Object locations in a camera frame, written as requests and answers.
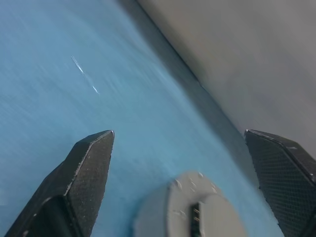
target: gray wall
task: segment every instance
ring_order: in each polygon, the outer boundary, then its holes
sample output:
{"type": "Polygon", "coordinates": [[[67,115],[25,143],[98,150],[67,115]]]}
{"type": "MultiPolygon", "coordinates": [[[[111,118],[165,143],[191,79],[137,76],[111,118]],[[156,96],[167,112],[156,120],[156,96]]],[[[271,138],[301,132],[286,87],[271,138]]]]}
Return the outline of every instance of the gray wall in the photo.
{"type": "Polygon", "coordinates": [[[241,133],[316,157],[316,1],[139,1],[241,133]]]}

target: gray circular object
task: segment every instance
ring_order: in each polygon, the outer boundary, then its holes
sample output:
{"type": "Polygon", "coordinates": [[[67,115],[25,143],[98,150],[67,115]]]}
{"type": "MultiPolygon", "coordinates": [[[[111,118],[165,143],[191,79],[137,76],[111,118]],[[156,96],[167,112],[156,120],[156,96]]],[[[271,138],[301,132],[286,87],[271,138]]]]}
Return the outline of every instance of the gray circular object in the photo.
{"type": "Polygon", "coordinates": [[[221,190],[198,172],[187,172],[153,192],[134,225],[136,237],[245,237],[246,232],[221,190]],[[197,216],[192,214],[192,207],[197,216]]]}

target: blue surface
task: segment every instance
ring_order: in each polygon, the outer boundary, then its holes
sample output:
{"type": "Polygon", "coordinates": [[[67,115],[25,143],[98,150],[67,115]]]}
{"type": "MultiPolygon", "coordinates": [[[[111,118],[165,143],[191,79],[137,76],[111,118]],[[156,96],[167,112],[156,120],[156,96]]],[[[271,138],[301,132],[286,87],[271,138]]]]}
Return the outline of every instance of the blue surface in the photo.
{"type": "Polygon", "coordinates": [[[92,236],[129,236],[143,198],[186,170],[223,190],[249,236],[282,236],[243,138],[136,3],[2,1],[0,80],[0,236],[73,144],[106,129],[92,236]]]}

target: textured gripper pad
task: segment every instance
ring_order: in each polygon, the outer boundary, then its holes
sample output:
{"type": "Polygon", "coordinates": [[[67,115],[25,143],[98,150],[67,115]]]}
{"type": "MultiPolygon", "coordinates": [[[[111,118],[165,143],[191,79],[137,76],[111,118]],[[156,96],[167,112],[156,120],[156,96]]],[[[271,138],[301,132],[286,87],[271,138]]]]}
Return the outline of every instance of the textured gripper pad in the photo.
{"type": "Polygon", "coordinates": [[[84,236],[90,236],[103,199],[113,136],[97,140],[86,154],[68,197],[84,236]]]}
{"type": "Polygon", "coordinates": [[[255,130],[245,139],[260,188],[285,237],[312,236],[316,162],[296,142],[255,130]]]}

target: white scratch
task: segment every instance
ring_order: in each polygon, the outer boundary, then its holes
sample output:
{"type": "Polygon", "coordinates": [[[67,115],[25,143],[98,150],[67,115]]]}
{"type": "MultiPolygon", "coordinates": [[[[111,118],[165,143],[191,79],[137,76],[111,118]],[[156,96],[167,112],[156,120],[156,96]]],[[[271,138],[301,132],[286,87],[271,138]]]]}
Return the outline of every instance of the white scratch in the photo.
{"type": "Polygon", "coordinates": [[[74,63],[76,64],[77,68],[79,68],[79,70],[82,72],[82,74],[84,74],[83,70],[81,69],[79,63],[77,62],[77,60],[75,59],[74,56],[71,56],[71,58],[73,59],[74,63]]]}
{"type": "Polygon", "coordinates": [[[92,87],[93,87],[93,89],[95,90],[95,92],[97,92],[98,94],[100,94],[94,86],[92,86],[92,87]]]}
{"type": "Polygon", "coordinates": [[[77,62],[77,60],[75,59],[75,57],[74,57],[74,56],[71,56],[71,58],[72,58],[73,62],[75,63],[75,65],[77,66],[77,68],[81,71],[81,73],[83,74],[83,76],[86,78],[86,80],[88,81],[88,83],[89,83],[89,84],[92,86],[92,88],[95,90],[95,92],[97,92],[97,94],[100,94],[100,93],[98,92],[98,90],[94,87],[92,79],[91,79],[87,74],[85,74],[85,73],[83,72],[83,70],[81,69],[81,67],[80,67],[79,63],[77,62]]]}

